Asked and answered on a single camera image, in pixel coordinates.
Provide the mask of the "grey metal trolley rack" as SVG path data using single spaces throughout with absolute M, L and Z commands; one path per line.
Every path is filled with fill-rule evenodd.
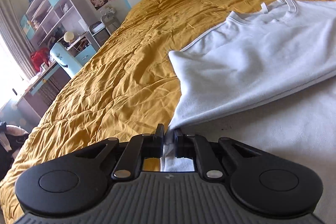
M 114 13 L 108 12 L 101 17 L 100 21 L 89 27 L 89 32 L 96 43 L 101 47 L 119 26 L 121 26 L 121 23 L 114 16 Z

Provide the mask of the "beige striped curtain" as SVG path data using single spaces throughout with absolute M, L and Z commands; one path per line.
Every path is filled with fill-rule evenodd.
M 21 28 L 11 0 L 1 0 L 1 36 L 23 74 L 32 79 L 36 71 L 30 55 L 35 49 Z

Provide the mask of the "mustard yellow quilt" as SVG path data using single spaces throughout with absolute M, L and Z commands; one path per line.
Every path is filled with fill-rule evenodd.
M 56 96 L 1 181 L 1 211 L 23 211 L 14 184 L 27 168 L 108 137 L 129 140 L 169 124 L 181 95 L 167 56 L 231 11 L 255 12 L 274 0 L 141 0 L 120 28 Z

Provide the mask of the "round cream lamp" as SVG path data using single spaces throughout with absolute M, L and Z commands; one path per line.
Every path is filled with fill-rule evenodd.
M 63 39 L 64 39 L 65 42 L 71 43 L 75 39 L 75 34 L 73 32 L 67 31 L 67 32 L 65 32 L 65 34 L 63 36 Z

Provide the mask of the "red bag on desk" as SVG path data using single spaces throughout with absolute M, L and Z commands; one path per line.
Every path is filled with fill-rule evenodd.
M 40 72 L 43 63 L 49 65 L 49 53 L 50 50 L 48 48 L 41 48 L 30 54 L 30 59 L 36 72 Z

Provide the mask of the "white blue bookshelf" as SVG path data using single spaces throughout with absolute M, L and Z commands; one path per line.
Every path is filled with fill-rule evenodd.
M 20 25 L 35 51 L 51 48 L 52 42 L 60 40 L 67 31 L 73 32 L 76 39 L 85 37 L 97 51 L 100 45 L 89 32 L 96 22 L 86 0 L 33 0 Z

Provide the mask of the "light blue desk chair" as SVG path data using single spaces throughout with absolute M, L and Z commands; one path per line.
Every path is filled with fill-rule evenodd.
M 72 79 L 80 71 L 82 65 L 59 42 L 56 42 L 50 50 L 52 58 L 64 69 Z

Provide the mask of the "white Nevada sweatshirt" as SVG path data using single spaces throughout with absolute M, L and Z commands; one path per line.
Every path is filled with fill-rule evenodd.
M 226 135 L 316 171 L 315 213 L 335 223 L 335 2 L 276 0 L 231 12 L 169 59 L 182 95 L 162 170 L 192 168 L 173 158 L 176 128 Z

